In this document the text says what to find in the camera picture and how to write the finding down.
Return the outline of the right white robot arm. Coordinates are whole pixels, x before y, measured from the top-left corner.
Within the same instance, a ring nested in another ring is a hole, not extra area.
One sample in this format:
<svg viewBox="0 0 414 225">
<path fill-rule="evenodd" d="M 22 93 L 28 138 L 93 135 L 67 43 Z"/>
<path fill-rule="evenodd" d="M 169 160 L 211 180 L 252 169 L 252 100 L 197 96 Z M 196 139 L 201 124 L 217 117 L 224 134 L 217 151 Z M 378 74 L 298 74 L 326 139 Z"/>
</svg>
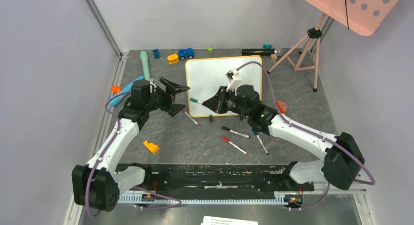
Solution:
<svg viewBox="0 0 414 225">
<path fill-rule="evenodd" d="M 282 176 L 282 184 L 288 190 L 314 181 L 326 181 L 336 188 L 348 190 L 357 181 L 365 163 L 352 135 L 346 132 L 329 134 L 298 123 L 263 104 L 251 85 L 242 85 L 236 91 L 221 86 L 202 105 L 217 114 L 241 115 L 257 132 L 291 142 L 318 157 L 317 161 L 292 162 L 288 166 Z"/>
</svg>

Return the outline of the orange framed whiteboard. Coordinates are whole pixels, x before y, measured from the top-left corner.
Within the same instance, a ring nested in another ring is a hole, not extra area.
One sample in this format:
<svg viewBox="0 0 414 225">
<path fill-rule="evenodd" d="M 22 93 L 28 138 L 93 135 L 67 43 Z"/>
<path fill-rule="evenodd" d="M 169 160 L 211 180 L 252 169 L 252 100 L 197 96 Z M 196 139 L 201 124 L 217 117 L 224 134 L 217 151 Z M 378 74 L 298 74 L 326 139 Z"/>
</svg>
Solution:
<svg viewBox="0 0 414 225">
<path fill-rule="evenodd" d="M 262 62 L 260 56 L 237 56 L 224 58 L 190 59 L 185 63 L 189 98 L 201 102 L 213 97 L 220 86 L 229 84 L 226 73 L 249 62 Z M 252 85 L 262 98 L 262 68 L 250 64 L 240 70 L 241 85 Z"/>
</svg>

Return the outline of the green whiteboard marker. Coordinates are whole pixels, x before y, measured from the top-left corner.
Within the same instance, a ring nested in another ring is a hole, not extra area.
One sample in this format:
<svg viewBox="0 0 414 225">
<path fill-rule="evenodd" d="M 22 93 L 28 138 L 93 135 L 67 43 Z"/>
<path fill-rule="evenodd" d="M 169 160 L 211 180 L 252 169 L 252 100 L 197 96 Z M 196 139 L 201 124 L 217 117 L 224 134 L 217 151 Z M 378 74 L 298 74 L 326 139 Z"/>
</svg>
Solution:
<svg viewBox="0 0 414 225">
<path fill-rule="evenodd" d="M 198 99 L 195 99 L 195 98 L 190 98 L 190 101 L 193 102 L 193 103 L 198 103 L 200 105 L 203 105 L 203 102 L 202 101 L 200 101 Z"/>
</svg>

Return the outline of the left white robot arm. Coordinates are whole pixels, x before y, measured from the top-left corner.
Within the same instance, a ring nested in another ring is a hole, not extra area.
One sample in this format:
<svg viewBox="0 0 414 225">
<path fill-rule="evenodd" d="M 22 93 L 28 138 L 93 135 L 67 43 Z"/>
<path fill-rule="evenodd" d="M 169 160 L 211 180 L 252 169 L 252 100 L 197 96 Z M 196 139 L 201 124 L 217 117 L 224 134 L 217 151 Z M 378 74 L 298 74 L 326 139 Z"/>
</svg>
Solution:
<svg viewBox="0 0 414 225">
<path fill-rule="evenodd" d="M 161 110 L 174 117 L 186 106 L 175 103 L 177 94 L 188 91 L 188 86 L 179 85 L 163 77 L 161 89 L 148 80 L 132 83 L 123 108 L 115 116 L 116 124 L 111 133 L 85 165 L 76 165 L 72 170 L 74 201 L 83 205 L 87 214 L 94 218 L 102 211 L 110 212 L 120 196 L 135 187 L 149 189 L 153 185 L 151 167 L 133 163 L 117 171 L 119 161 L 131 141 L 139 134 L 149 119 L 149 114 Z"/>
</svg>

